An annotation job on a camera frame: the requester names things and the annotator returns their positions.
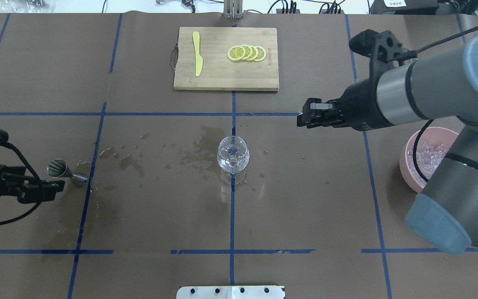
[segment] water spill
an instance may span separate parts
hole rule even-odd
[[[224,130],[220,127],[200,127],[204,133],[200,135],[198,140],[192,142],[194,150],[178,151],[183,154],[180,160],[181,165],[189,164],[191,168],[199,170],[199,172],[214,172],[220,176],[221,170],[217,162],[217,148],[220,140],[226,136]]]
[[[103,189],[108,190],[108,191],[116,189],[116,188],[117,188],[117,186],[115,186],[115,185],[105,185],[103,187]]]
[[[123,170],[127,169],[129,166],[132,166],[138,172],[140,178],[145,176],[143,167],[141,167],[141,165],[138,164],[138,161],[134,160],[130,154],[119,161],[119,166]]]
[[[109,147],[106,150],[102,151],[99,155],[99,159],[106,159],[110,157],[112,154],[114,154],[115,149],[113,147]]]

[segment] white label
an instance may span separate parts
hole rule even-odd
[[[387,7],[403,7],[407,6],[405,0],[383,0]]]

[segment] jigger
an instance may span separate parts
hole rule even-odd
[[[69,169],[68,164],[62,159],[54,159],[47,167],[47,174],[51,178],[70,178],[77,187],[82,187],[88,182],[88,176],[85,174],[74,174]]]

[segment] cutting board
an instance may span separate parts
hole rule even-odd
[[[195,76],[193,32],[200,33],[200,76]],[[267,57],[260,62],[228,59],[235,45],[262,46]],[[196,91],[277,91],[278,38],[276,28],[180,27],[174,89]]]

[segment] white metal plate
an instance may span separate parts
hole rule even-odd
[[[284,290],[284,286],[182,287],[176,299],[285,299]]]

